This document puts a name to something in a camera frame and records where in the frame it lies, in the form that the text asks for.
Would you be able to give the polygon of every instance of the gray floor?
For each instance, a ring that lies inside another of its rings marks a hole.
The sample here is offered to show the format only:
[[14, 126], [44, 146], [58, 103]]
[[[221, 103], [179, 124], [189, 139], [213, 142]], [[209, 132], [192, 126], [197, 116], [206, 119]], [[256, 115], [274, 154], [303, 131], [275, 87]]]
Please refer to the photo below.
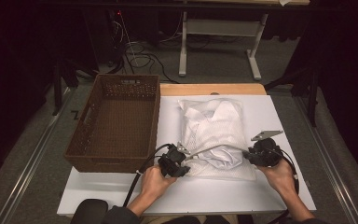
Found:
[[[279, 42], [277, 39], [263, 40], [256, 54], [262, 84], [280, 77], [296, 48], [297, 41]], [[178, 77], [180, 47], [175, 42], [170, 46], [150, 47], [146, 43], [133, 45], [133, 52], [156, 54], [171, 79], [181, 83], [252, 83], [249, 64], [244, 50], [250, 48], [252, 41], [217, 37], [205, 48], [202, 41], [193, 41], [188, 50], [187, 76]], [[162, 66], [157, 60], [151, 65], [146, 58], [138, 58], [135, 68], [137, 74], [160, 74]], [[129, 73], [126, 66], [119, 73]], [[71, 139], [76, 126], [73, 111], [81, 111], [87, 101], [91, 82], [81, 80], [77, 89], [71, 89], [71, 96], [60, 118], [53, 127], [49, 138], [42, 138], [54, 119], [53, 94], [47, 95], [48, 102], [30, 119], [21, 138], [8, 155], [0, 171], [0, 212], [4, 207], [17, 181], [26, 167], [34, 166], [28, 172], [30, 182], [25, 182], [23, 194], [18, 203], [13, 204], [7, 217], [0, 216], [0, 223], [69, 223], [70, 218], [56, 214], [60, 198], [68, 178], [71, 165], [63, 159], [63, 152]], [[276, 106], [289, 143], [296, 155], [301, 172], [305, 177], [310, 193], [316, 203], [315, 215], [330, 223], [358, 223], [358, 166], [341, 139], [337, 127], [325, 104], [323, 93], [319, 91], [316, 116], [318, 127], [311, 128], [304, 118], [303, 102], [306, 99], [293, 98], [290, 86], [280, 86], [268, 94]], [[28, 164], [30, 158], [38, 158]], [[276, 214], [254, 215], [255, 223], [267, 223]]]

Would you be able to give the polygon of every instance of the person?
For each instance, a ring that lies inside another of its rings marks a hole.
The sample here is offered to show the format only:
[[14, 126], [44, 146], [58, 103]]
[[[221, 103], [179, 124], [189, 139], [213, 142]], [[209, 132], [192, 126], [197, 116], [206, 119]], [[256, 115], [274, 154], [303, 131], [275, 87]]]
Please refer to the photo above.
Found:
[[[291, 218], [285, 218], [280, 223], [287, 224], [325, 224], [301, 201], [296, 193], [292, 169], [285, 160], [280, 160], [274, 167], [258, 167], [264, 173], [269, 184], [280, 194], [287, 206]], [[160, 198], [166, 189], [177, 180], [177, 177], [164, 177], [158, 165], [149, 167], [142, 179], [140, 194], [127, 207], [113, 206], [103, 218], [103, 224], [139, 224], [142, 213]], [[167, 224], [200, 224], [194, 217], [179, 217]]]

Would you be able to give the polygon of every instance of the black sleeve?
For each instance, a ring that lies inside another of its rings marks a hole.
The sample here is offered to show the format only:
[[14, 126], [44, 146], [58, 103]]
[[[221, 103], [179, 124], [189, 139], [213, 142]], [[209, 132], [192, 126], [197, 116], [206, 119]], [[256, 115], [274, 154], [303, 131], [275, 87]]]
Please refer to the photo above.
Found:
[[322, 221], [318, 218], [310, 218], [302, 222], [293, 221], [291, 218], [284, 218], [279, 222], [280, 224], [328, 224], [325, 221]]
[[126, 207], [113, 206], [103, 218], [103, 224], [139, 224], [139, 218]]

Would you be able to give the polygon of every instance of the white metal stand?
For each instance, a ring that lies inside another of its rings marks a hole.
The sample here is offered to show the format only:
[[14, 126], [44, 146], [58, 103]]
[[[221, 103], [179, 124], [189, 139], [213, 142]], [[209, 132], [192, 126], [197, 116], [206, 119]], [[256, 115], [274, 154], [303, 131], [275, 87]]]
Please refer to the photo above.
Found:
[[260, 80], [260, 71], [255, 60], [255, 53], [260, 43], [261, 35], [266, 26], [268, 14], [263, 14], [260, 21], [219, 21], [219, 20], [188, 20], [187, 12], [183, 12], [182, 47], [179, 62], [179, 77], [186, 76], [187, 34], [193, 35], [234, 35], [255, 38], [252, 49], [247, 50], [247, 57], [255, 80]]

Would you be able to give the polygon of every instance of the basket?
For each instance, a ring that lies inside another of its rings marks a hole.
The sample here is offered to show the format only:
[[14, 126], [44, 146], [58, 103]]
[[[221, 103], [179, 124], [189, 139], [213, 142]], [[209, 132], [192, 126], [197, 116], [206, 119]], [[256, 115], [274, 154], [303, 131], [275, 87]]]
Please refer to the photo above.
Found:
[[156, 149], [159, 101], [158, 76], [98, 75], [64, 157], [78, 172], [135, 173]]

